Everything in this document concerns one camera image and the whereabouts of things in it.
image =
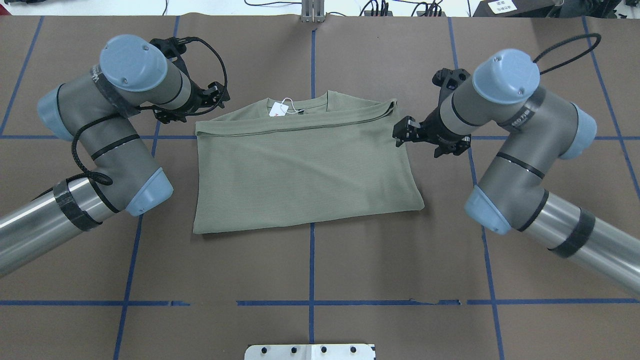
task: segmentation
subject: white label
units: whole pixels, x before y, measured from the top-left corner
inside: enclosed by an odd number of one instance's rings
[[[511,0],[498,0],[488,3],[488,5],[493,13],[508,13],[518,10]]]
[[[282,104],[281,102],[275,102],[271,111],[269,111],[269,116],[284,116],[287,114],[288,109],[289,105]]]

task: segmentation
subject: t-shirt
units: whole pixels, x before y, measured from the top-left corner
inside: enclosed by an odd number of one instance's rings
[[[270,117],[264,99],[196,123],[200,185],[193,232],[221,233],[420,210],[396,100],[329,91]],[[290,102],[289,112],[295,112]]]

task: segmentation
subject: folded shirt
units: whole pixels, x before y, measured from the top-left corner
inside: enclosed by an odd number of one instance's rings
[[[406,147],[395,147],[392,138],[401,118],[396,100],[329,91],[294,101],[299,113],[270,117],[274,104],[264,99],[196,123],[200,185],[194,233],[424,207]]]

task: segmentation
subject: silver tube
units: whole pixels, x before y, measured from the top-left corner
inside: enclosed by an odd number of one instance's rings
[[[80,208],[95,221],[114,215],[100,200],[89,180],[69,183]],[[53,192],[0,218],[0,277],[38,258],[79,235],[78,229],[60,210]]]
[[[554,249],[571,235],[579,218],[580,208],[550,193],[547,203],[524,234]],[[640,240],[611,224],[595,218],[587,242],[568,259],[640,296]]]

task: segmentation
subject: white string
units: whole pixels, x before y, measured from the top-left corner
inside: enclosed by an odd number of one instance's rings
[[[301,110],[298,110],[298,109],[296,109],[295,106],[293,106],[293,99],[291,99],[290,97],[285,97],[284,99],[282,99],[282,101],[280,101],[280,104],[284,104],[284,101],[287,100],[287,99],[289,101],[291,101],[291,108],[293,110],[295,110],[294,112],[290,112],[289,109],[287,109],[287,114],[297,114],[297,113],[299,113]]]

